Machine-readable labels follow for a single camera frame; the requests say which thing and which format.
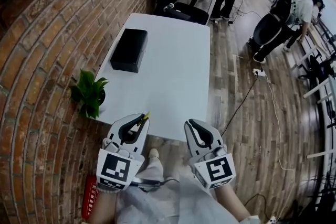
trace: white cable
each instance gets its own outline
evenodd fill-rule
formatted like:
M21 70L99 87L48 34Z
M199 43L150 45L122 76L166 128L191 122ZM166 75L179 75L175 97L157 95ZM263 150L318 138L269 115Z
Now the white cable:
M282 164L281 164L281 161L280 161L280 151L281 151L281 129L280 129L280 121L279 121L279 118L278 118L278 115L277 115L277 111L276 111L276 108L275 108L275 102L274 102L273 91L272 91L271 86L270 86L269 83L268 83L268 77L267 77L266 73L265 73L265 78L266 78L266 82L267 82L268 88L271 90L272 101L273 101L273 106L274 106L274 113L275 113L275 117L277 118L277 121L278 121L278 127L279 127L280 138L279 138L279 155L278 155L278 161L279 161L279 164L280 164L280 167L281 167L282 170L285 170L285 171L292 171L292 172L293 172L293 175L294 175L294 182L293 182L293 184L292 184L292 188L291 188L291 190L290 190L290 192L289 192L289 195L287 196L287 199L286 199L286 201L285 201L284 207L283 207L282 210L280 211L279 217L278 217L278 219L276 220L276 223L277 223L277 222L279 221L280 216L281 216L283 210L285 209L286 204L287 204L287 202L288 202L288 200L289 200L289 197L290 197L290 195L291 195L291 193L292 193L292 191L293 191L293 189L294 189L294 185L295 185L295 170L294 170L294 169L283 168L283 166L282 166Z

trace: red object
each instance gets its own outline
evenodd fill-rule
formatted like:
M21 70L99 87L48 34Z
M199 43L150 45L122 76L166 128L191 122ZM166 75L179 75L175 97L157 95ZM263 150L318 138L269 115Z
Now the red object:
M93 204L96 201L98 190L96 186L97 178L96 176L88 176L86 178L84 199L82 205L82 217L87 220L90 217L90 213L93 209Z

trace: black box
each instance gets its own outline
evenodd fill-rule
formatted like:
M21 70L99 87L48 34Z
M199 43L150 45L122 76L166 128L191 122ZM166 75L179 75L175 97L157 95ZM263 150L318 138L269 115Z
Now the black box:
M138 73L147 45L147 31L125 29L110 59L114 70Z

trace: potted plant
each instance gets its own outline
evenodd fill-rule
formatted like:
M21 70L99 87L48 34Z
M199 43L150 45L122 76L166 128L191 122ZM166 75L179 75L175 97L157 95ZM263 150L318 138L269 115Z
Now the potted plant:
M71 86L71 99L82 102L80 114L96 118L99 116L99 106L105 100L104 86L108 83L106 78L94 81L92 72L80 70L79 82Z

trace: brick wall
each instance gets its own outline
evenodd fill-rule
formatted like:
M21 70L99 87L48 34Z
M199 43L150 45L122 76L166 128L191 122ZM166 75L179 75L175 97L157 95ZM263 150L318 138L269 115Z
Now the brick wall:
M81 220L109 126L78 116L69 86L97 72L130 13L151 0L0 0L0 222Z

